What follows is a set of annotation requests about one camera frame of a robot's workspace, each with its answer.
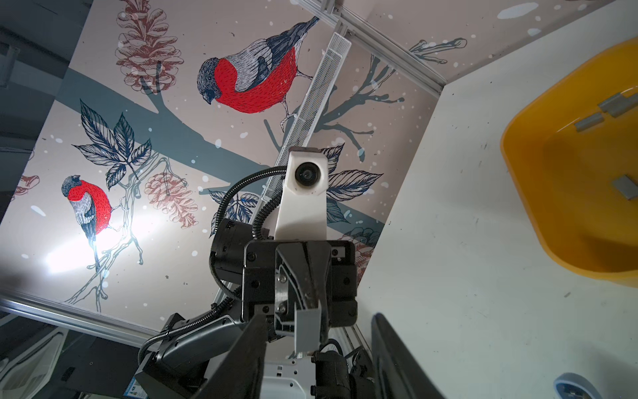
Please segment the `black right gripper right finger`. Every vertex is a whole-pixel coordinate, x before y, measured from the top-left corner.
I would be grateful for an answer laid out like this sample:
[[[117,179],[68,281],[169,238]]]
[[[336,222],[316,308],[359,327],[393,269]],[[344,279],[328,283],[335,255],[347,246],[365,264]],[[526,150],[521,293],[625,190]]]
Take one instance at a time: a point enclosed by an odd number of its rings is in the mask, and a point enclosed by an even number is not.
[[[372,361],[376,398],[444,398],[381,313],[372,318]]]

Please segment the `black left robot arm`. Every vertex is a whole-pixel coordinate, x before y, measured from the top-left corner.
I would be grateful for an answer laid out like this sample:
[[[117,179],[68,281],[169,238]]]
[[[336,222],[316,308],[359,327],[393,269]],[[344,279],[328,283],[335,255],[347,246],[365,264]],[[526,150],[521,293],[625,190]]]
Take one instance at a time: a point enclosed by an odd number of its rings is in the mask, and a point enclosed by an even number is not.
[[[231,295],[193,319],[174,314],[138,355],[150,398],[352,398],[333,328],[357,320],[355,245],[255,239],[224,219],[211,247]]]

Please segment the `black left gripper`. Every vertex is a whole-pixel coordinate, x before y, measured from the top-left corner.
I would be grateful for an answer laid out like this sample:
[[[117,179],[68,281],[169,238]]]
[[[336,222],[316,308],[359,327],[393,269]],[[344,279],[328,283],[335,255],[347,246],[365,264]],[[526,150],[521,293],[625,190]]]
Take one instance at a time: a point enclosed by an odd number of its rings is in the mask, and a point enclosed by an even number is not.
[[[253,240],[244,249],[242,286],[244,322],[268,307],[277,336],[292,336],[296,310],[320,309],[323,344],[329,328],[357,321],[355,244]]]

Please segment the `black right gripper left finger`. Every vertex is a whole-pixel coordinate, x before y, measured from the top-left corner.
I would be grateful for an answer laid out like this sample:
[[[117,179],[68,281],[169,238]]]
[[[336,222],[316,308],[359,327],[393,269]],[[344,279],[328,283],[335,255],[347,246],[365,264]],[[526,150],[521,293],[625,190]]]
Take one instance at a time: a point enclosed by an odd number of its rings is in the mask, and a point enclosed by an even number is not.
[[[267,319],[254,316],[214,375],[193,398],[259,398],[266,348]]]

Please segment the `light blue stapler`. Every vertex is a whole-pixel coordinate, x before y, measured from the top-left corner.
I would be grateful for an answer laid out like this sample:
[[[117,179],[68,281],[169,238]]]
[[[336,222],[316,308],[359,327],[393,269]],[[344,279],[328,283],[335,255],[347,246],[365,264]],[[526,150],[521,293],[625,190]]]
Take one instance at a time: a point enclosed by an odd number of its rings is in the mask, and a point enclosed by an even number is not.
[[[585,377],[565,372],[556,378],[553,387],[561,399],[602,399],[602,395]]]

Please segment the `grey staple strip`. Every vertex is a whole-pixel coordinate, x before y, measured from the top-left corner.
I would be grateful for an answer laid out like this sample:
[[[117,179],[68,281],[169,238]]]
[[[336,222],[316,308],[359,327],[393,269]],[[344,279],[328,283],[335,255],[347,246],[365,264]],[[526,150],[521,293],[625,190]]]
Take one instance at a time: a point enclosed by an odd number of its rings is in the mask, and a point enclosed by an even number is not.
[[[294,346],[297,354],[315,352],[321,345],[321,309],[296,309],[294,314]]]

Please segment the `staple strip in tray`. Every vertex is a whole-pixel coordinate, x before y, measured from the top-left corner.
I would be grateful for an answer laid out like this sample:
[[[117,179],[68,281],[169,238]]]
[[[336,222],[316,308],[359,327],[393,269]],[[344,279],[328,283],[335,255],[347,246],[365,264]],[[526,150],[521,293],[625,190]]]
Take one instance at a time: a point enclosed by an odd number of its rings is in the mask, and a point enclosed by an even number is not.
[[[637,107],[637,102],[637,93],[631,96],[624,96],[622,93],[617,93],[616,95],[611,96],[605,101],[599,103],[598,107],[603,113],[606,113],[614,118],[618,118],[619,116]]]
[[[603,123],[603,121],[605,121],[603,114],[598,112],[584,119],[581,119],[580,121],[576,122],[574,126],[577,132],[583,132],[587,129],[592,128],[593,126]]]
[[[618,177],[612,185],[626,200],[634,200],[638,197],[638,185],[627,175]]]

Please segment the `yellow plastic tray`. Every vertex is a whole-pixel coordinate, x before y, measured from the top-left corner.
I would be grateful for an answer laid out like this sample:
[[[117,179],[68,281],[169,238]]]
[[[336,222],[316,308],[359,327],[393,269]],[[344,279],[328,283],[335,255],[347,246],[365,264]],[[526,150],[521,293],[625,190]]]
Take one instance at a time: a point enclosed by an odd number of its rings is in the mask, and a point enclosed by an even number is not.
[[[637,285],[637,198],[612,185],[637,184],[637,107],[614,118],[598,104],[637,93],[637,41],[594,56],[509,123],[501,152],[538,240],[563,268],[589,279]],[[595,113],[605,121],[583,132]]]

